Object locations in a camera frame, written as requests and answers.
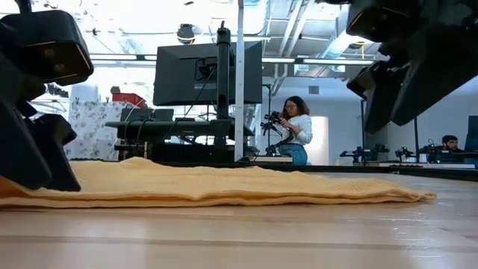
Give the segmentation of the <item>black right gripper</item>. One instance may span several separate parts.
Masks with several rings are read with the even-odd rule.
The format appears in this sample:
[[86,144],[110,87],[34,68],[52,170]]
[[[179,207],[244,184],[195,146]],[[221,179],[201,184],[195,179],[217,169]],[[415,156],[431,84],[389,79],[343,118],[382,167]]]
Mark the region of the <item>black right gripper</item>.
[[477,76],[476,1],[398,1],[396,22],[379,53],[409,68],[377,61],[347,88],[366,102],[364,130],[375,134],[390,121],[403,126]]

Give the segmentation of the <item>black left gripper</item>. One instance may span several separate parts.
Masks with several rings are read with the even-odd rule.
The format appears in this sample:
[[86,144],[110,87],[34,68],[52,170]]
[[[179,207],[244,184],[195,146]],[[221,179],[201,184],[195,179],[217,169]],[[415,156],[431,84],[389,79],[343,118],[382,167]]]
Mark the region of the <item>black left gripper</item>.
[[28,130],[15,109],[36,113],[29,102],[45,92],[41,80],[1,54],[1,175],[32,190],[78,192],[81,186],[63,150],[77,137],[68,121],[59,114],[44,114],[28,120]]

